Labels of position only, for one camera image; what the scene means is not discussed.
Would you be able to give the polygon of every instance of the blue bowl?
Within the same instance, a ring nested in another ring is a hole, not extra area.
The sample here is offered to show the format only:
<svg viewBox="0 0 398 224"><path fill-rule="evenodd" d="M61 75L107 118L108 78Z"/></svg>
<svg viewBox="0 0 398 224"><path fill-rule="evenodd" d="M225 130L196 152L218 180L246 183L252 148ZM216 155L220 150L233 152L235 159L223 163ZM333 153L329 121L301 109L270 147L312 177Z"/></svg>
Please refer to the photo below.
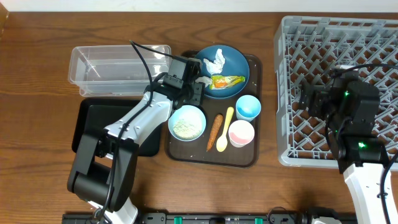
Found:
<svg viewBox="0 0 398 224"><path fill-rule="evenodd" d="M206 58L213 62L216 59L216 52L218 49L223 50L223 56L225 58L225 64L223 71L220 75L230 76L238 75L244 76L245 81L243 83L238 83L235 86L226 88L224 90L211 90L209 87L205 88L205 95L210 98L229 98L238 94L249 81L250 69L249 64L244 55L233 47L228 47L225 45L214 45L201 50L195 58L200 59L202 62L201 75L206 77L211 77L210 73L207 71L206 64L203 59Z"/></svg>
<svg viewBox="0 0 398 224"><path fill-rule="evenodd" d="M261 112L260 101L251 95L244 95L239 97L236 101L236 118L252 121Z"/></svg>
<svg viewBox="0 0 398 224"><path fill-rule="evenodd" d="M193 120L195 122L199 122L199 124L201 124L200 134L197 137L193 138L193 139L181 139L181 138L179 138L174 133L173 127L174 127L174 124L180 119L189 119L189 120ZM174 111L174 114L169 118L168 125L169 125L170 133L176 139L178 139L180 141L193 141L193 140L199 138L203 134L203 132L205 131L205 129L206 129L206 117L203 114L203 112L199 108L197 108L196 106L184 105L180 109Z"/></svg>

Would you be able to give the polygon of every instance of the transparent bin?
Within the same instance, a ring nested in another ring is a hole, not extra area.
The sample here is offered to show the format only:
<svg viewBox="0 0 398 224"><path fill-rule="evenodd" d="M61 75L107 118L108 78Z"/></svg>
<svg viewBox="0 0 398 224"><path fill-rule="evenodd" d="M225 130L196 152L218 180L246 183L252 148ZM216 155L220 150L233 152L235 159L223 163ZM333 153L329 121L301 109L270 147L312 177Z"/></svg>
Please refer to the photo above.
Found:
<svg viewBox="0 0 398 224"><path fill-rule="evenodd" d="M285 166L337 168L327 146L325 122L299 110L300 85L330 86L336 65L398 65L398 21L286 16L274 37L278 83L277 152ZM373 134L389 157L398 152L398 70L362 68L360 79L380 91ZM392 166L398 170L398 163Z"/></svg>
<svg viewBox="0 0 398 224"><path fill-rule="evenodd" d="M145 45L171 54L168 45ZM138 48L148 64L152 79L168 72L171 59ZM69 82L80 87L81 96L143 95L149 79L131 45L75 47L69 66Z"/></svg>

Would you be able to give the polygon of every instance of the yellow snack wrapper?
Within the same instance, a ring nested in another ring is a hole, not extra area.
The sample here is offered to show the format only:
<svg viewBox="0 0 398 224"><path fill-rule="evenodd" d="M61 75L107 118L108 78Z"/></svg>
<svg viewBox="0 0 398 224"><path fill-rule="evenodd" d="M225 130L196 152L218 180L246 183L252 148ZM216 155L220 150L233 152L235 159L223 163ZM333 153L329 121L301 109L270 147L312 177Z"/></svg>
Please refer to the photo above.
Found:
<svg viewBox="0 0 398 224"><path fill-rule="evenodd" d="M222 75L213 75L211 76L211 80L213 83L210 85L209 89L211 90L224 90L225 88L229 88L235 86L238 83L244 82L243 76L231 75L228 77L224 77Z"/></svg>

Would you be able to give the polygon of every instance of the black tray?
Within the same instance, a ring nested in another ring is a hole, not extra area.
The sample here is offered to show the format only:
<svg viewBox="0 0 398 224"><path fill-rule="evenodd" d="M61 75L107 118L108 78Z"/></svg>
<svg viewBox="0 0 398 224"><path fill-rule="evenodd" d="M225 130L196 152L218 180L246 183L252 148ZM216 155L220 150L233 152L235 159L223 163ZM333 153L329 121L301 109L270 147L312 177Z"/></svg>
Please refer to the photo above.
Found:
<svg viewBox="0 0 398 224"><path fill-rule="evenodd" d="M122 118L139 100L116 100L111 98L87 98L80 103L72 150L76 152L84 132L96 133L100 138L103 129ZM138 156L154 156L159 151L161 125L158 126L141 144Z"/></svg>
<svg viewBox="0 0 398 224"><path fill-rule="evenodd" d="M198 53L197 50L189 50L184 52L184 57L194 57ZM201 110L206 116L205 132L196 140L190 142L183 142L175 139L170 133L166 142L166 153L171 159L177 161L200 162L204 164L214 164L221 166L233 167L250 167L254 165L258 158L259 148L259 123L260 116L251 121L254 127L255 135L252 142L241 148L236 148L231 145L228 140L228 146L224 152L218 152L216 149L216 142L213 148L206 152L207 142L210 136L211 126L217 114L222 114L225 118L226 110L229 106L235 109L236 101L240 96L252 95L256 96L261 101L261 77L262 77L262 63L253 55L244 55L249 63L250 77L248 84L237 95L222 100L216 100L205 97ZM232 117L231 123L236 121L236 112ZM218 131L218 137L223 132L224 122Z"/></svg>

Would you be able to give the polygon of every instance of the wooden table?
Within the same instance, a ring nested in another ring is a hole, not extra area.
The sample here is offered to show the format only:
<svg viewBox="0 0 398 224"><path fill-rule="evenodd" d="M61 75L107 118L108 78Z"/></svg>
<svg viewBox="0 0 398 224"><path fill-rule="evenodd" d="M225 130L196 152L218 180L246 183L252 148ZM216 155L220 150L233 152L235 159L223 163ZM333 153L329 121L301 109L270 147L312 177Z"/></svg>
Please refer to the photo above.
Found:
<svg viewBox="0 0 398 224"><path fill-rule="evenodd" d="M158 155L138 159L134 205L182 213L267 213L275 206L305 210L313 205L353 212L337 170L284 167L277 159L273 37L290 14L297 13L10 13L0 42L1 222L60 223L65 212L92 211L67 190L83 99L67 79L70 54L76 46L121 45L129 39L167 44L174 54L228 44L263 64L256 165L233 169L177 162L162 144ZM398 19L398 14L307 15ZM393 173L396 201L397 178Z"/></svg>

